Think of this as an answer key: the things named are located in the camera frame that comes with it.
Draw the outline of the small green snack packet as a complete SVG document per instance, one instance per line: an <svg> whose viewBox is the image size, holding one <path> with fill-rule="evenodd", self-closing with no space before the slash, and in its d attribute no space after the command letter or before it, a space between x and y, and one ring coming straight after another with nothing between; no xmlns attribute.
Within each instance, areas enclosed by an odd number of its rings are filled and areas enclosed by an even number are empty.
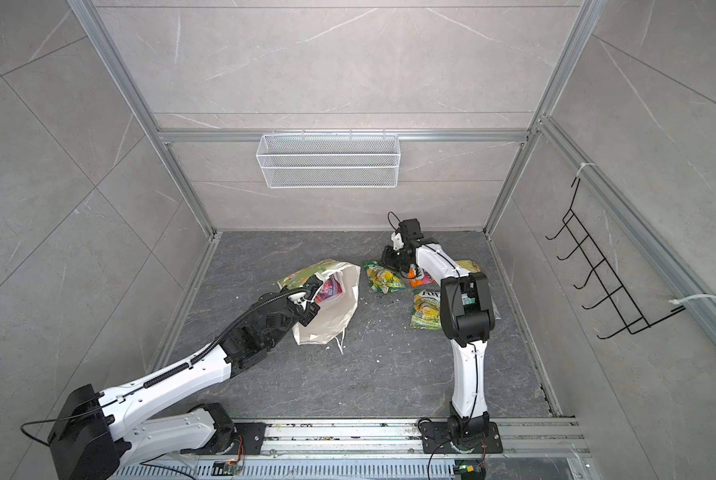
<svg viewBox="0 0 716 480"><path fill-rule="evenodd" d="M374 292L388 294L406 288L400 277L377 261L365 262L363 269L367 274L369 288Z"/></svg>

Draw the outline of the orange snack packet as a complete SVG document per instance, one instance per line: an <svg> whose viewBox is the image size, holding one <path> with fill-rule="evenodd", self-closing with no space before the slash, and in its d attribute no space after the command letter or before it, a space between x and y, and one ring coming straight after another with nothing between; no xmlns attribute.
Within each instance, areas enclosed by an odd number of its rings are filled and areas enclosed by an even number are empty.
<svg viewBox="0 0 716 480"><path fill-rule="evenodd" d="M432 284L435 282L435 280L431 277L431 275L426 272L424 269L412 267L408 274L407 278L409 280L409 283L412 288L417 288L423 285Z"/></svg>

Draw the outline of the floral paper bag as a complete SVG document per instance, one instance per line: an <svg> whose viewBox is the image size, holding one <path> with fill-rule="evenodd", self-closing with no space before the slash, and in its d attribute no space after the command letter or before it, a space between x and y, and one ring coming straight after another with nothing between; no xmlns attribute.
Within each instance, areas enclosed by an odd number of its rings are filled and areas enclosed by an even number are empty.
<svg viewBox="0 0 716 480"><path fill-rule="evenodd" d="M318 303L320 311L307 327L293 327L298 345L327 345L335 340L340 352L344 352L346 329L358 307L360 273L358 265L326 259L278 280L280 288L297 288L314 274L323 281L335 275L343 287L341 295Z"/></svg>

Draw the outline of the yellow green snack packet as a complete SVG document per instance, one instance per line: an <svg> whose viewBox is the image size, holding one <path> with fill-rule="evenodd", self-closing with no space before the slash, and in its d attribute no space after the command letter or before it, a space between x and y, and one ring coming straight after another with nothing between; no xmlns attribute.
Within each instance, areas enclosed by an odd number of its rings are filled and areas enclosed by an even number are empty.
<svg viewBox="0 0 716 480"><path fill-rule="evenodd" d="M424 330L441 330L440 309L441 294L439 291L415 290L410 326Z"/></svg>

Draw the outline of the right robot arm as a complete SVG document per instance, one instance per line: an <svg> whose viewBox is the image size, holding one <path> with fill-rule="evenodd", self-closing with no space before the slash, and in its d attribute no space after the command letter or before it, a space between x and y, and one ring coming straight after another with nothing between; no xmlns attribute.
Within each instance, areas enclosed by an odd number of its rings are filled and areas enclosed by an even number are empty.
<svg viewBox="0 0 716 480"><path fill-rule="evenodd" d="M487 435L485 353L496 320L486 274L466 269L437 243L405 242L399 234L391 237L382 263L402 274L421 269L440 286L439 318L454 360L449 438L463 447Z"/></svg>

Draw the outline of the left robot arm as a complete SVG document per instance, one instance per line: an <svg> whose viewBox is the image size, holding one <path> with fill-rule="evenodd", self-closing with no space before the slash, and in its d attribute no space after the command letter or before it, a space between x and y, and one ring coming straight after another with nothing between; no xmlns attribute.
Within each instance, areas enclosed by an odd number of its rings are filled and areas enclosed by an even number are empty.
<svg viewBox="0 0 716 480"><path fill-rule="evenodd" d="M73 391L54 421L48 444L61 479L104 479L121 465L123 437L172 404L224 382L263 360L300 323L319 311L305 287L263 295L212 342L187 358L128 384Z"/></svg>

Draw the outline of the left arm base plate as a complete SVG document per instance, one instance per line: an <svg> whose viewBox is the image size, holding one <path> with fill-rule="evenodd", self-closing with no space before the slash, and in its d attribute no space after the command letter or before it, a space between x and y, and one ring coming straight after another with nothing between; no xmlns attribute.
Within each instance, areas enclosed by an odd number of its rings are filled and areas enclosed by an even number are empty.
<svg viewBox="0 0 716 480"><path fill-rule="evenodd" d="M263 422L231 422L217 428L208 443L197 449L182 449L182 454L194 455L259 455L267 425Z"/></svg>

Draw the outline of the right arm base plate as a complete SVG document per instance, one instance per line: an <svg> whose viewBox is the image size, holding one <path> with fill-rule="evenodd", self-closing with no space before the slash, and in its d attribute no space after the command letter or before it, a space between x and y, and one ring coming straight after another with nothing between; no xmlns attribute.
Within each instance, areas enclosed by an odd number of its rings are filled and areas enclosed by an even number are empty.
<svg viewBox="0 0 716 480"><path fill-rule="evenodd" d="M425 454L502 454L504 447L498 426L483 419L459 425L453 419L416 422Z"/></svg>

